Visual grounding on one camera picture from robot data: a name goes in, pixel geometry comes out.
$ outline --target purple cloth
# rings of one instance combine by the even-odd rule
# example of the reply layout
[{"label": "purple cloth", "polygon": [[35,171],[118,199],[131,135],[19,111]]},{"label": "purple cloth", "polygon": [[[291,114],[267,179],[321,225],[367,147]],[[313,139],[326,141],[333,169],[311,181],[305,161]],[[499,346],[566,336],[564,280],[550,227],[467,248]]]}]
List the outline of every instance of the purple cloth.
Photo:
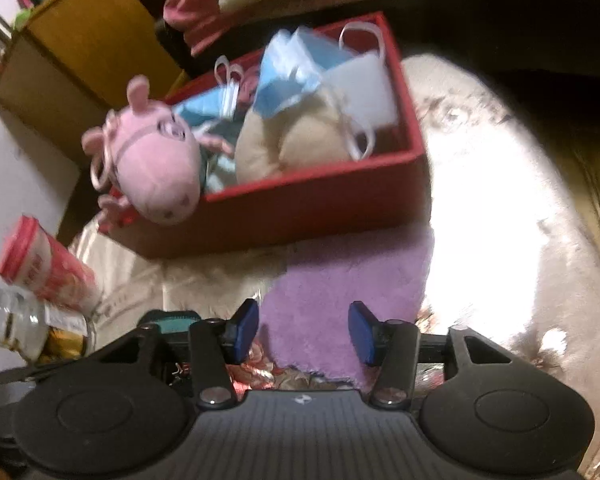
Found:
[{"label": "purple cloth", "polygon": [[289,245],[286,274],[260,309],[260,338],[279,367],[347,378],[375,376],[349,339],[347,312],[363,301],[380,320],[414,321],[433,250],[428,226],[408,226]]}]

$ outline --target plush toy eye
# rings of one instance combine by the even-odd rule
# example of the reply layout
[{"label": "plush toy eye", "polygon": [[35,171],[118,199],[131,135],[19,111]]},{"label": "plush toy eye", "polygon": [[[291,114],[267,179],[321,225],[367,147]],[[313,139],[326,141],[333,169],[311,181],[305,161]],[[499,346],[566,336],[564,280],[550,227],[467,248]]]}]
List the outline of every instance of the plush toy eye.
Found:
[{"label": "plush toy eye", "polygon": [[158,122],[158,131],[165,137],[170,139],[184,140],[185,131],[184,128],[173,120],[163,120]]}]

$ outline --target red storage bin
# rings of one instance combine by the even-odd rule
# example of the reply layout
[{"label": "red storage bin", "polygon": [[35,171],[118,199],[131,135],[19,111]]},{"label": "red storage bin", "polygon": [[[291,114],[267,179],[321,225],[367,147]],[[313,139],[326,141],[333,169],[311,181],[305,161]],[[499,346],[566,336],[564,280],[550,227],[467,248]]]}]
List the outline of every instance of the red storage bin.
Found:
[{"label": "red storage bin", "polygon": [[[325,235],[429,221],[430,179],[422,134],[400,68],[400,52],[382,12],[319,28],[338,39],[347,22],[375,23],[382,30],[386,65],[400,111],[400,125],[385,146],[366,160],[318,166],[228,188],[200,199],[195,213],[176,226],[160,226],[134,215],[110,230],[110,238],[147,258],[241,250]],[[375,38],[352,30],[347,46],[376,48]],[[260,63],[262,50],[232,62],[245,69]],[[166,99],[176,104],[215,86],[212,72]]]}]

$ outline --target plastic container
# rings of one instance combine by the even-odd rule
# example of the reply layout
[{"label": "plastic container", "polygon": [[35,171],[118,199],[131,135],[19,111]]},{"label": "plastic container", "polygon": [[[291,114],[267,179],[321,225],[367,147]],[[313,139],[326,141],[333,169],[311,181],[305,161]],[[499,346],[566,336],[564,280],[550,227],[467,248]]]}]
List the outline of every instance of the plastic container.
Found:
[{"label": "plastic container", "polygon": [[93,271],[49,235],[38,220],[22,216],[0,257],[0,276],[40,300],[90,317],[102,292]]},{"label": "plastic container", "polygon": [[30,364],[77,359],[93,349],[93,329],[80,312],[0,289],[0,346]]},{"label": "plastic container", "polygon": [[[183,223],[159,226],[131,214],[110,238],[146,258],[242,250],[306,238],[428,222],[430,177],[422,134],[400,67],[401,55],[382,12],[317,30],[338,40],[346,23],[377,25],[385,46],[398,126],[379,138],[374,155],[359,162],[317,166],[201,197]],[[350,30],[346,45],[360,53],[378,49],[368,32]],[[257,66],[262,51],[232,60],[245,70]],[[209,72],[166,99],[170,105],[213,88]]]}]

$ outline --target wooden cabinet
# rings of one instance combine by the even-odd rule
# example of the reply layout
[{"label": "wooden cabinet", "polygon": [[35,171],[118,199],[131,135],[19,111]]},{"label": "wooden cabinet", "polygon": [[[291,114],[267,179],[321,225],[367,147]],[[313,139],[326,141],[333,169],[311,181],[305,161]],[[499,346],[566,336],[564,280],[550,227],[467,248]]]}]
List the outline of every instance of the wooden cabinet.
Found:
[{"label": "wooden cabinet", "polygon": [[129,79],[161,98],[179,72],[141,0],[47,0],[5,54],[0,104],[82,164],[80,136],[126,104]]}]

